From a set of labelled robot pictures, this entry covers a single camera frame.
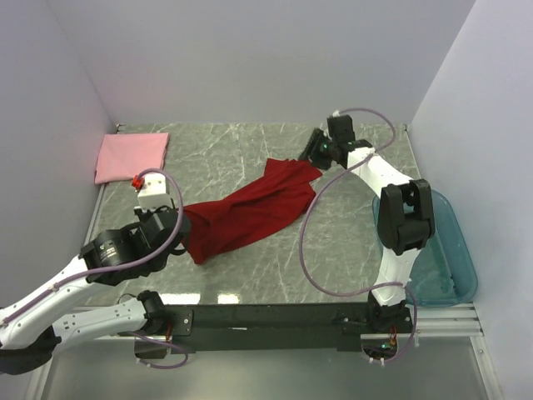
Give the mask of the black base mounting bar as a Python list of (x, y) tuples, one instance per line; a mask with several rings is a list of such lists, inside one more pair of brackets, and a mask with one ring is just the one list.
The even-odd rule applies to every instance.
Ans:
[(191, 352), (333, 348), (360, 352), (363, 335), (412, 332), (404, 307), (384, 317), (365, 302), (170, 305), (172, 342)]

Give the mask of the folded pink t shirt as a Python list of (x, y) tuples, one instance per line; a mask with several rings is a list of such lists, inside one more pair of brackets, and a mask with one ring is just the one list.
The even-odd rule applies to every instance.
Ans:
[(168, 132), (108, 134), (102, 141), (94, 183), (132, 180), (148, 168), (162, 168)]

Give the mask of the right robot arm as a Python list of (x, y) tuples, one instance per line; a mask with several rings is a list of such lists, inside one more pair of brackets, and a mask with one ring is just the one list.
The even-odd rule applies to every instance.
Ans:
[(416, 259), (436, 230), (431, 185), (400, 172), (378, 148), (356, 139), (350, 115), (334, 112), (326, 123), (326, 131), (313, 131), (300, 159), (322, 170), (337, 163), (379, 199), (377, 234), (383, 251), (376, 282), (367, 290), (366, 322), (380, 332), (410, 316), (406, 286)]

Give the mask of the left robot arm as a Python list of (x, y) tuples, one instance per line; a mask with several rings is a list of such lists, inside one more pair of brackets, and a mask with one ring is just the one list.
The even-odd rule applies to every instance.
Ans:
[(157, 292), (74, 313), (76, 303), (127, 280), (161, 271), (185, 251), (190, 219), (174, 208), (136, 208), (137, 222), (100, 232), (55, 277), (1, 311), (1, 372), (22, 375), (74, 344), (116, 333), (168, 334), (171, 314)]

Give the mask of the teal transparent plastic bin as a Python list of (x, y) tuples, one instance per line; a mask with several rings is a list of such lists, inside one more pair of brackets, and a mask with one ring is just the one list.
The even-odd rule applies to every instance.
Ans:
[(411, 270), (409, 304), (446, 308), (469, 303), (476, 294), (478, 279), (466, 241), (451, 203), (432, 192), (436, 232), (421, 250)]

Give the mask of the red t shirt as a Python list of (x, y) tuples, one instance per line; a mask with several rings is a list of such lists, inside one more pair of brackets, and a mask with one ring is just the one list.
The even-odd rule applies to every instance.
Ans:
[(269, 158), (263, 175), (221, 200), (184, 207), (192, 223), (187, 251), (195, 264), (277, 233), (306, 213), (321, 171), (308, 161)]

